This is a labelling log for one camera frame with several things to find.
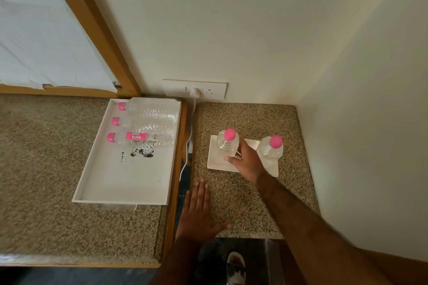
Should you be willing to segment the wooden window frame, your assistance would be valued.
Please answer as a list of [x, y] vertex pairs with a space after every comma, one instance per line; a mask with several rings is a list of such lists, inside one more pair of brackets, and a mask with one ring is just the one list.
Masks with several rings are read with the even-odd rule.
[[0, 84], [0, 94], [30, 94], [49, 96], [75, 96], [111, 99], [130, 99], [142, 96], [142, 90], [133, 76], [95, 0], [65, 0], [89, 39], [116, 78], [120, 87], [115, 92], [75, 87], [55, 87], [45, 84], [43, 89]]

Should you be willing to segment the large white rectangular tray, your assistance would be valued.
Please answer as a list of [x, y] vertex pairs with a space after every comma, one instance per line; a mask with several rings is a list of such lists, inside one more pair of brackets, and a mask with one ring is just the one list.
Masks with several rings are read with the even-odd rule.
[[[147, 115], [119, 110], [117, 104], [121, 101], [127, 100], [111, 99], [107, 105], [72, 202], [124, 206], [167, 205], [176, 142], [171, 147], [134, 148], [109, 143], [106, 135], [121, 131], [171, 134], [177, 141], [181, 104], [174, 115]], [[176, 119], [177, 123], [170, 130], [113, 126], [111, 119], [123, 115], [170, 117]]]

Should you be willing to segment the pink labelled clear water bottle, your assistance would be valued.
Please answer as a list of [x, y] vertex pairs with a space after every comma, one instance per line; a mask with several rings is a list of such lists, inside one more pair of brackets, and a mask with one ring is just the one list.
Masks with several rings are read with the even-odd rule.
[[108, 133], [106, 140], [126, 147], [156, 149], [174, 146], [176, 137], [171, 134], [121, 131]]

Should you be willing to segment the person's right forearm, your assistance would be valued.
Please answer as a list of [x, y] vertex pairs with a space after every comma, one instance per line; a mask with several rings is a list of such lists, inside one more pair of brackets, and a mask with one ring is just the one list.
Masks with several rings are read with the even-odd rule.
[[308, 285], [393, 285], [276, 178], [263, 172], [255, 186]]

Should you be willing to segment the white window covering sheet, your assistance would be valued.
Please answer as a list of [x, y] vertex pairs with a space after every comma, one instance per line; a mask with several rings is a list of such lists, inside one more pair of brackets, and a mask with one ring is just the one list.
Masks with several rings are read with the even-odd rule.
[[0, 85], [115, 92], [115, 81], [65, 0], [0, 0]]

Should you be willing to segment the person's right hand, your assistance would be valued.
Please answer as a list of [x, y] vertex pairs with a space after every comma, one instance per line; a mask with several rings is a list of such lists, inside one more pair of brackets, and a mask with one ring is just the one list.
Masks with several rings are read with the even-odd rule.
[[251, 148], [245, 141], [244, 137], [239, 138], [239, 154], [237, 156], [242, 157], [242, 161], [239, 163], [232, 163], [239, 173], [249, 181], [252, 185], [257, 186], [258, 180], [267, 174], [261, 159], [256, 150]]

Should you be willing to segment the wooden counter edge trim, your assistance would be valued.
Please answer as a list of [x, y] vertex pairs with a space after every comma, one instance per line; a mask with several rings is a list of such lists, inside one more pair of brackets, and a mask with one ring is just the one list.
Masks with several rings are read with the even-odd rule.
[[179, 100], [181, 103], [181, 111], [179, 119], [179, 129], [177, 133], [178, 139], [176, 141], [175, 146], [174, 166], [171, 178], [169, 202], [165, 222], [165, 232], [163, 237], [162, 261], [164, 261], [164, 259], [166, 258], [175, 239], [175, 217], [177, 213], [177, 201], [179, 196], [179, 182], [182, 169], [181, 163], [183, 156], [185, 156], [186, 154], [185, 146], [189, 136], [186, 133], [188, 105], [185, 99], [177, 100]]

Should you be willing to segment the clear water bottle pink cap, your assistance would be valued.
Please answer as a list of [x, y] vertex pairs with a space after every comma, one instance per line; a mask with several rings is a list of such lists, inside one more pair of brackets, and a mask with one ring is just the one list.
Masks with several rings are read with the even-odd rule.
[[228, 157], [235, 157], [239, 148], [239, 135], [233, 128], [219, 132], [217, 136], [218, 149]]
[[134, 97], [117, 104], [118, 109], [134, 114], [174, 115], [180, 102], [175, 99]]
[[266, 166], [278, 162], [284, 152], [283, 137], [280, 135], [266, 136], [261, 139], [257, 148], [262, 162]]
[[113, 126], [122, 128], [137, 128], [143, 130], [170, 130], [177, 120], [170, 117], [156, 116], [115, 116], [111, 119]]

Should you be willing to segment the white wall socket plate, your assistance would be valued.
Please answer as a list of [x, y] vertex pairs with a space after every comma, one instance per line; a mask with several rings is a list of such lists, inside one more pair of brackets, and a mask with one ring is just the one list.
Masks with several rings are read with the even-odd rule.
[[203, 89], [200, 99], [219, 100], [225, 98], [227, 83], [205, 82], [205, 81], [184, 81], [175, 79], [163, 79], [162, 87], [166, 96], [185, 98], [185, 87], [195, 87]]

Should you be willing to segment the person's white shoe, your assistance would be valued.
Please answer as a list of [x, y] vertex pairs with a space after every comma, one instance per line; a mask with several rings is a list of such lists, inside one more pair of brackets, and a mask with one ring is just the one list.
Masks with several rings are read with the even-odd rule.
[[246, 284], [246, 265], [243, 256], [232, 251], [229, 253], [226, 263], [227, 285]]

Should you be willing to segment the person's left forearm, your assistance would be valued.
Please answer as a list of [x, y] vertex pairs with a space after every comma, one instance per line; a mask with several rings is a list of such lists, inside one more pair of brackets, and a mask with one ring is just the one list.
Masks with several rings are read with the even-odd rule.
[[194, 285], [198, 256], [205, 244], [189, 236], [176, 239], [149, 285]]

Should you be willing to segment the small white square tray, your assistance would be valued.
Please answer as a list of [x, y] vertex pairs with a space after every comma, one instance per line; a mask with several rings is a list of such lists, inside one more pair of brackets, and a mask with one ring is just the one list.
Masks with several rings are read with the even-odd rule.
[[[273, 177], [278, 178], [279, 177], [278, 159], [270, 160], [265, 158], [257, 149], [258, 145], [260, 144], [259, 140], [245, 139], [245, 141], [248, 143], [248, 145], [251, 148], [256, 149], [259, 155], [259, 158], [261, 159], [261, 162], [263, 163], [263, 166], [266, 169], [266, 171], [269, 174], [271, 174]], [[211, 135], [211, 138], [210, 138], [207, 168], [238, 173], [238, 169], [234, 165], [224, 160], [224, 153], [222, 152], [222, 150], [218, 149], [217, 147], [217, 135]]]

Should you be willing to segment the person's left hand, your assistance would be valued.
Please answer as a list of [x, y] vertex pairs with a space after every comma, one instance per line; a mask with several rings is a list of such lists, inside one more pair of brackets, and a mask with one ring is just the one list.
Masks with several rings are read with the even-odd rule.
[[209, 242], [216, 235], [211, 235], [211, 228], [215, 225], [211, 218], [211, 198], [208, 183], [205, 181], [205, 201], [203, 210], [196, 209], [197, 182], [190, 191], [191, 200], [188, 212], [181, 211], [178, 227], [175, 234], [175, 240], [181, 236], [189, 236], [201, 242]]

